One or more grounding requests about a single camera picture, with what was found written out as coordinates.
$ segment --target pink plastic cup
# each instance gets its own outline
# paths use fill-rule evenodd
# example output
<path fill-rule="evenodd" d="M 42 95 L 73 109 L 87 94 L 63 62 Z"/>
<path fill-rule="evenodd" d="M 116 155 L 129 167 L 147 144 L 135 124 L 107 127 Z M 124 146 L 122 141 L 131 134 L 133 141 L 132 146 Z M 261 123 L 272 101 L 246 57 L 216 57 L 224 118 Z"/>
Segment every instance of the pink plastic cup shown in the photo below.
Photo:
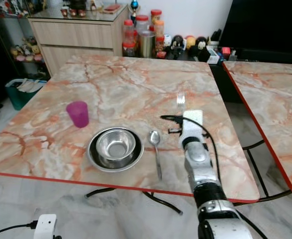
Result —
<path fill-rule="evenodd" d="M 87 104 L 84 101 L 70 103 L 66 107 L 66 111 L 76 127 L 83 128 L 88 125 L 88 110 Z"/>

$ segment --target metal canister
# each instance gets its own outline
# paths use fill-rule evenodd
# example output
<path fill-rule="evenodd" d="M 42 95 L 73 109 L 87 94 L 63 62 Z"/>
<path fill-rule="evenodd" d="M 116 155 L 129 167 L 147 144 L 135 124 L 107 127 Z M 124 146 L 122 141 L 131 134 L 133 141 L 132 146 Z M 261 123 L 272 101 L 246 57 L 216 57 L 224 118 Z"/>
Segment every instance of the metal canister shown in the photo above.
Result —
<path fill-rule="evenodd" d="M 140 57 L 154 58 L 156 34 L 153 31 L 142 31 L 140 36 Z"/>

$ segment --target wooden cabinet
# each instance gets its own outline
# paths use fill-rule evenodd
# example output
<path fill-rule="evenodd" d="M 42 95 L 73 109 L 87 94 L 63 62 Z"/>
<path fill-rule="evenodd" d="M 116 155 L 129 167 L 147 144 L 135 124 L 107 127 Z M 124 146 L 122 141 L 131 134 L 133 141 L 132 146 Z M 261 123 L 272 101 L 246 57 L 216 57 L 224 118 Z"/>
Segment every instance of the wooden cabinet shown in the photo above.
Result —
<path fill-rule="evenodd" d="M 29 18 L 51 76 L 73 55 L 122 56 L 122 27 L 128 7 L 123 6 L 116 15 L 98 14 L 65 19 L 50 9 Z"/>

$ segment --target marble table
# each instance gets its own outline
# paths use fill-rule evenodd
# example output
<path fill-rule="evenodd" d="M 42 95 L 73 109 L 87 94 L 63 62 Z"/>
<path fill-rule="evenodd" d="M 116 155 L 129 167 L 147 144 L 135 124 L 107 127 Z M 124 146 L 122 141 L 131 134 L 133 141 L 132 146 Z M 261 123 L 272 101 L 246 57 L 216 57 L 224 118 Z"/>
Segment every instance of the marble table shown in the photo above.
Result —
<path fill-rule="evenodd" d="M 259 192 L 208 64 L 84 55 L 71 58 L 0 133 L 0 175 L 192 196 L 178 135 L 167 134 L 177 114 L 178 92 L 186 110 L 200 109 L 217 145 L 224 191 L 234 202 L 255 202 Z M 73 125 L 65 108 L 87 102 L 90 123 Z M 129 170 L 93 167 L 86 146 L 103 128 L 124 126 L 145 144 Z M 157 177 L 151 130 L 161 134 L 162 181 Z M 207 141 L 212 159 L 213 148 Z"/>
<path fill-rule="evenodd" d="M 224 62 L 224 67 L 292 190 L 292 65 Z"/>

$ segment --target trophy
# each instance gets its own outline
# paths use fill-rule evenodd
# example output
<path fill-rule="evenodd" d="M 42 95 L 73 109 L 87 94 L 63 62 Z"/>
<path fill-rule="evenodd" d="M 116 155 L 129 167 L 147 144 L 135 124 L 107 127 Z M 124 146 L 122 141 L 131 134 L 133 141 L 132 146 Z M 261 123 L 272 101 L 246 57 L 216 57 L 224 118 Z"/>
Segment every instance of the trophy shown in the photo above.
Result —
<path fill-rule="evenodd" d="M 136 12 L 138 12 L 141 8 L 139 6 L 137 0 L 132 0 L 131 4 L 128 6 L 130 12 L 131 12 L 131 20 L 133 21 L 134 25 L 136 25 Z"/>

